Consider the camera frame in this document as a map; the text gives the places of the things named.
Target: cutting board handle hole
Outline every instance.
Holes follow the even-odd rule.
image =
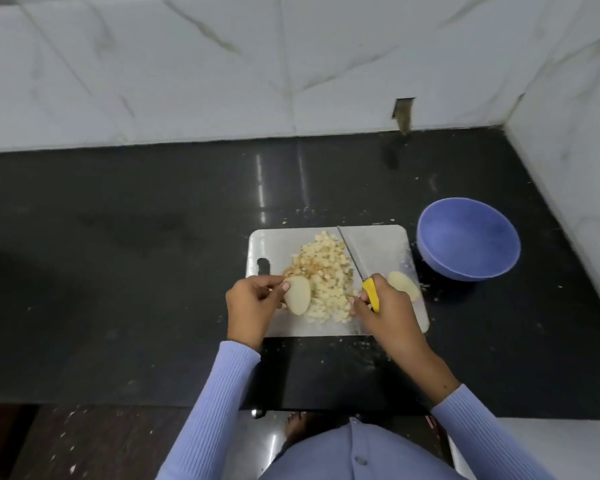
[[[258,276],[266,276],[271,274],[271,265],[267,258],[259,258],[258,261]]]

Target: diced potato pile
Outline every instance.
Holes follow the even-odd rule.
[[[300,254],[293,254],[293,263],[285,270],[285,276],[304,276],[311,283],[311,303],[304,313],[310,321],[347,321],[353,269],[346,256],[344,242],[322,231],[315,241],[300,247]]]

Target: blue shirt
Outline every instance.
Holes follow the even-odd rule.
[[[253,368],[254,350],[222,342],[207,384],[193,407],[158,480],[218,480],[240,400]],[[467,387],[433,408],[478,480],[553,480],[508,434]],[[405,438],[372,424],[349,424],[297,443],[262,480],[448,480],[453,468]]]

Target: knife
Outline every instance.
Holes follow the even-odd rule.
[[[351,256],[351,262],[353,263],[353,267],[356,268],[356,271],[360,275],[360,279],[362,280],[362,289],[367,292],[369,295],[369,302],[371,302],[371,308],[375,313],[380,311],[380,299],[378,298],[378,293],[376,291],[376,284],[373,281],[373,278],[369,277],[367,274],[366,268],[364,268],[360,256],[355,251],[354,248],[350,248],[347,240],[344,238],[344,234],[342,233],[342,229],[340,226],[336,226],[338,232],[340,233],[340,238],[344,242],[344,247],[349,251],[349,256]]]

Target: black granite countertop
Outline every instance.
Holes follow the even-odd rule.
[[[434,350],[496,415],[600,419],[600,300],[487,128],[0,154],[0,403],[191,405],[252,231],[391,223],[413,240],[449,196],[502,211],[522,254],[467,284],[415,252]],[[266,339],[245,407],[424,411],[369,337]]]

